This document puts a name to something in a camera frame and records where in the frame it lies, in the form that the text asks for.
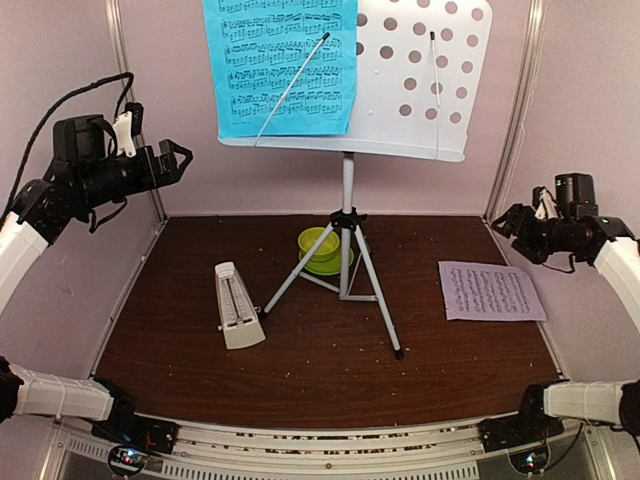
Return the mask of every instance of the white wall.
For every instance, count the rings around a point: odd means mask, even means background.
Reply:
[[[0,2],[0,65],[4,208],[24,145],[46,109],[69,90],[117,73],[103,1]],[[119,91],[119,85],[105,87],[61,108],[38,139],[24,181],[44,173],[55,119],[96,112],[110,117]],[[93,236],[74,221],[29,272],[0,318],[0,355],[25,367],[86,378],[154,223],[144,196]],[[46,421],[12,419],[0,425],[0,478],[34,478],[46,430]]]
[[[500,158],[522,58],[525,0],[491,0],[494,11],[467,160],[443,164],[357,156],[356,204],[370,213],[483,212]],[[195,161],[162,192],[173,214],[323,213],[340,207],[339,153],[231,148],[217,141],[217,115],[201,0],[122,0],[136,95],[159,114],[147,138],[184,139]]]
[[[529,203],[559,173],[593,175],[603,214],[640,234],[640,3],[553,1],[525,141],[506,205]],[[581,265],[573,276],[529,265],[549,314],[548,329],[575,380],[640,377],[640,334],[608,284]],[[556,255],[554,264],[566,264]]]

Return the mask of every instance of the sheet music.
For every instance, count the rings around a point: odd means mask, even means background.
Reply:
[[[356,94],[357,0],[203,0],[220,138],[343,135]]]

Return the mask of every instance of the white metronome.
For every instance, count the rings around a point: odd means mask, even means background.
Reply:
[[[227,349],[252,347],[266,339],[247,288],[233,262],[216,265],[216,293]]]

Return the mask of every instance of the yellow-green bowl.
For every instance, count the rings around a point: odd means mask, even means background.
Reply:
[[[300,250],[307,254],[316,241],[318,241],[324,230],[323,227],[313,227],[307,228],[302,232],[298,236],[298,246]],[[329,238],[324,241],[311,260],[319,263],[328,262],[337,255],[338,248],[340,248],[340,237],[338,237],[335,232],[331,232]]]

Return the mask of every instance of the white music stand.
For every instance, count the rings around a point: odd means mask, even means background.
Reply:
[[[489,3],[486,0],[360,0],[359,9],[358,84],[349,133],[323,137],[267,136],[260,139],[259,145],[447,162],[464,160],[467,128],[491,32],[493,12]],[[220,139],[232,146],[250,146],[254,140]],[[303,276],[335,291],[341,300],[378,302],[396,357],[402,358],[403,350],[362,232],[363,217],[353,207],[354,168],[354,153],[345,153],[342,210],[331,216],[322,236],[265,307],[262,318],[295,278]],[[342,229],[339,288],[303,272],[336,228]],[[352,233],[371,279],[373,296],[351,295]]]

